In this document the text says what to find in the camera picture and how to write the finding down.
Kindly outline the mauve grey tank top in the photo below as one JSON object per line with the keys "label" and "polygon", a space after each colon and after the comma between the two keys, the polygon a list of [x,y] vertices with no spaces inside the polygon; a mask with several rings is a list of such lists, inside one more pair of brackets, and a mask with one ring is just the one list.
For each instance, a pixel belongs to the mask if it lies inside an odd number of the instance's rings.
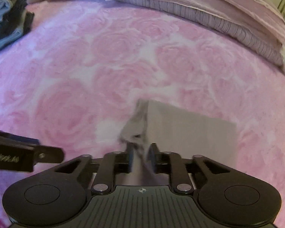
{"label": "mauve grey tank top", "polygon": [[178,153],[195,154],[236,167],[236,125],[220,118],[189,112],[155,100],[140,99],[120,133],[120,140],[132,144],[134,161],[129,174],[117,176],[117,184],[154,186],[168,184],[165,173],[156,174],[147,158],[149,146]]}

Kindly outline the pink rose blanket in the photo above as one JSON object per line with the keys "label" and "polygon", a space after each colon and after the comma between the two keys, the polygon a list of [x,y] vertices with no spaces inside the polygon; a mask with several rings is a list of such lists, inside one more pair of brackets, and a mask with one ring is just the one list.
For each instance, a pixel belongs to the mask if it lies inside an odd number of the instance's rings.
{"label": "pink rose blanket", "polygon": [[269,182],[285,227],[285,75],[235,40],[164,12],[105,0],[30,5],[32,30],[0,52],[0,130],[64,149],[122,150],[136,102],[221,118],[237,142],[162,146]]}

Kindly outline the pale blue folded garment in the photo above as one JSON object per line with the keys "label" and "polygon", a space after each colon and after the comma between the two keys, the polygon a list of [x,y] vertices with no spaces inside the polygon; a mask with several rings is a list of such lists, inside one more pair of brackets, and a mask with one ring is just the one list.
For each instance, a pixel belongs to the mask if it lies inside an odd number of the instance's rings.
{"label": "pale blue folded garment", "polygon": [[14,41],[18,40],[23,36],[22,29],[15,29],[9,36],[0,40],[0,51],[5,48],[7,45],[10,45]]}

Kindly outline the dark blue folded jeans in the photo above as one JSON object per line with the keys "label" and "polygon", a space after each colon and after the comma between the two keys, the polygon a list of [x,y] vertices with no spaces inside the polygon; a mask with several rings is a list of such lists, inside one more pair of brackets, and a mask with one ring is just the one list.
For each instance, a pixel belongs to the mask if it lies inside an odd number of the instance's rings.
{"label": "dark blue folded jeans", "polygon": [[15,29],[27,32],[34,14],[26,10],[27,0],[13,0],[14,6],[3,16],[0,23],[0,40],[9,36]]}

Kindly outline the lilac lower pillow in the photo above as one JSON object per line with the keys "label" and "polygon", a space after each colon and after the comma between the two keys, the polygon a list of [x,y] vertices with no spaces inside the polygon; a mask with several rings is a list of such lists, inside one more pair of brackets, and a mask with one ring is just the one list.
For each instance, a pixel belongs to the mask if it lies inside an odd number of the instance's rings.
{"label": "lilac lower pillow", "polygon": [[229,22],[212,14],[189,8],[176,3],[156,1],[156,0],[119,0],[120,2],[146,7],[158,11],[163,11],[187,19],[189,21],[201,24],[210,29],[223,33],[237,40],[247,48],[258,55],[267,59],[269,62],[281,66],[283,57],[268,40],[261,39],[243,26]]}

